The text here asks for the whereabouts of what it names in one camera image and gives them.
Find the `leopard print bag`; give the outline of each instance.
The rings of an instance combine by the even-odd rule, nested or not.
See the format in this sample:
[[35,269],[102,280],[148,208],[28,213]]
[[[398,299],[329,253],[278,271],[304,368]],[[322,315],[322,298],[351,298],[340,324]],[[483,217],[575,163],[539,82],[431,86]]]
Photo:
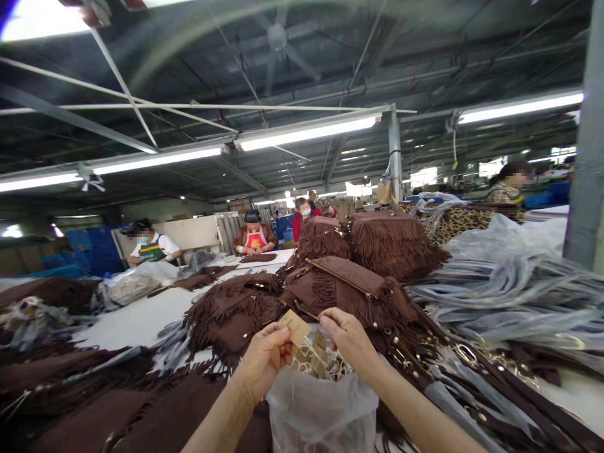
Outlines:
[[[429,208],[438,206],[430,203]],[[410,214],[415,207],[415,202],[400,203],[399,207]],[[524,223],[524,210],[511,204],[467,204],[453,206],[442,215],[435,231],[432,231],[432,222],[422,222],[431,245],[444,245],[455,236],[467,230],[486,230],[495,214],[503,214],[510,220],[519,224]],[[421,220],[429,215],[417,212],[415,216]]]

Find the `white work table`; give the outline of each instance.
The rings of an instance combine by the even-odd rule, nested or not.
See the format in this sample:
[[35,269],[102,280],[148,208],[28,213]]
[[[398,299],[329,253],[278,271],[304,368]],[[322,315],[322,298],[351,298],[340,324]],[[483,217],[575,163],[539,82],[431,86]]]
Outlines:
[[[294,252],[278,250],[277,258],[268,263],[240,264],[238,269],[222,276],[218,282],[231,277],[266,271],[275,273],[282,267]],[[241,261],[236,257],[229,263],[234,266]],[[191,307],[191,301],[207,292],[211,286],[189,292],[182,288],[170,288],[153,298],[141,298],[130,305],[111,313],[101,315],[101,319],[91,328],[74,335],[74,341],[80,347],[98,345],[104,349],[120,349],[126,346],[151,346],[156,341],[157,332],[167,324],[182,320],[184,312]],[[211,350],[200,351],[195,355],[194,363],[212,358]],[[156,356],[156,368],[160,367],[162,356]],[[181,366],[186,363],[183,358]],[[568,370],[561,370],[563,386],[553,386],[541,379],[539,390],[542,395],[556,404],[579,416],[592,431],[604,438],[604,386],[590,377]]]

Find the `plaid shirt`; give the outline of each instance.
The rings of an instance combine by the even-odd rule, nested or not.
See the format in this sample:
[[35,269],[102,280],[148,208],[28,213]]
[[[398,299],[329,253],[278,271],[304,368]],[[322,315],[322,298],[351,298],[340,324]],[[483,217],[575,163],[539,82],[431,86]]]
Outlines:
[[515,187],[506,186],[503,182],[498,182],[489,191],[484,198],[485,203],[494,204],[517,204],[522,201],[520,191]]

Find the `person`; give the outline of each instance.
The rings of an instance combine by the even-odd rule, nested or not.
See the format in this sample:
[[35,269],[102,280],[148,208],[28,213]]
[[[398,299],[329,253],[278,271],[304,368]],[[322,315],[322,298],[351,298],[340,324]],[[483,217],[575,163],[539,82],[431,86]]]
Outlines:
[[518,204],[524,200],[520,187],[531,176],[530,166],[525,162],[512,162],[503,166],[499,174],[489,180],[489,192],[485,203]]
[[120,233],[137,240],[137,246],[126,260],[130,267],[145,261],[167,261],[178,266],[177,259],[182,255],[181,248],[170,236],[157,233],[148,218],[130,222]]
[[304,198],[296,198],[296,216],[291,221],[291,228],[294,230],[294,242],[300,240],[300,232],[302,231],[302,222],[309,217],[321,216],[321,210],[313,209],[310,202]]
[[[339,308],[319,315],[321,326],[359,377],[392,411],[422,453],[485,453],[462,428],[441,412],[376,352],[360,321]],[[233,377],[181,453],[234,452],[256,404],[297,348],[289,328],[276,322],[256,333]]]
[[259,210],[245,213],[245,225],[239,229],[233,241],[233,249],[245,256],[259,255],[277,247],[277,240],[271,229],[262,223]]
[[357,210],[357,212],[362,212],[363,210],[363,200],[361,200],[361,197],[357,197],[357,199],[354,201],[354,207]]

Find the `hand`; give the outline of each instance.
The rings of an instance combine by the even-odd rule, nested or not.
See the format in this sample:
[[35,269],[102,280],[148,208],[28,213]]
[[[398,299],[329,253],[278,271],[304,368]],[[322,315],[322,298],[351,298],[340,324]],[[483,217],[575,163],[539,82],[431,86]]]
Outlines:
[[233,373],[235,381],[259,403],[272,387],[281,368],[291,364],[297,348],[289,339],[289,328],[274,322],[256,333],[241,363]]
[[319,314],[321,326],[332,338],[332,350],[340,350],[344,360],[364,381],[384,361],[376,352],[361,322],[339,308],[328,308]]

